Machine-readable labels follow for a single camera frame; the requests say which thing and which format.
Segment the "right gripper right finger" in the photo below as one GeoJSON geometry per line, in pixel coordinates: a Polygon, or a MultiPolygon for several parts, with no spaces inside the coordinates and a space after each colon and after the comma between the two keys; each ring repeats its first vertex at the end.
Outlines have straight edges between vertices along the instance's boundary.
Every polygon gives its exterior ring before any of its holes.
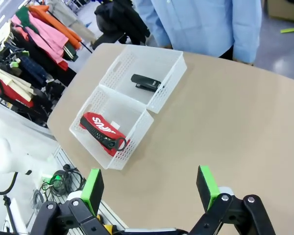
{"type": "Polygon", "coordinates": [[[208,166],[198,167],[196,186],[205,213],[190,235],[216,235],[231,224],[240,235],[274,235],[275,230],[261,198],[255,194],[243,199],[221,192],[208,166]]]}

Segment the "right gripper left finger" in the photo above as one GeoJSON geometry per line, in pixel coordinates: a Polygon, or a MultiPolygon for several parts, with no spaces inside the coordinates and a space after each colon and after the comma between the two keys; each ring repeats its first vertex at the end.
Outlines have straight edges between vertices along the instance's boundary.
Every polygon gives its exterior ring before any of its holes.
{"type": "Polygon", "coordinates": [[[46,201],[38,211],[31,235],[67,235],[80,229],[84,235],[111,235],[112,225],[98,219],[104,183],[100,169],[92,169],[81,195],[59,204],[46,201]]]}

